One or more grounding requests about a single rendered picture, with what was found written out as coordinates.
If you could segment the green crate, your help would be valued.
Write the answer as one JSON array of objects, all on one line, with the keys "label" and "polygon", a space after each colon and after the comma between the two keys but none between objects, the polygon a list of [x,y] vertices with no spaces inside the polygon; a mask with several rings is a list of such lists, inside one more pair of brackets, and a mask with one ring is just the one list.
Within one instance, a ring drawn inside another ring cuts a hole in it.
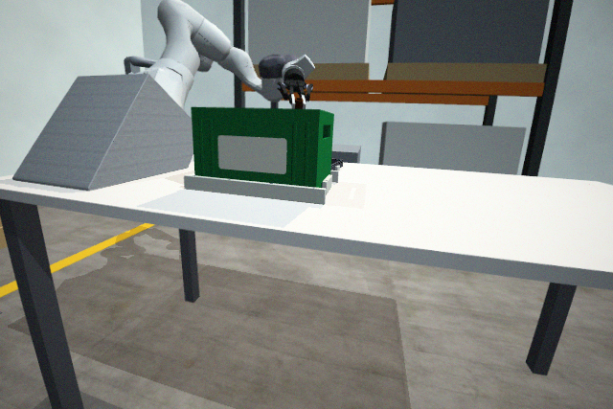
[{"label": "green crate", "polygon": [[194,175],[322,188],[334,114],[321,109],[191,107]]}]

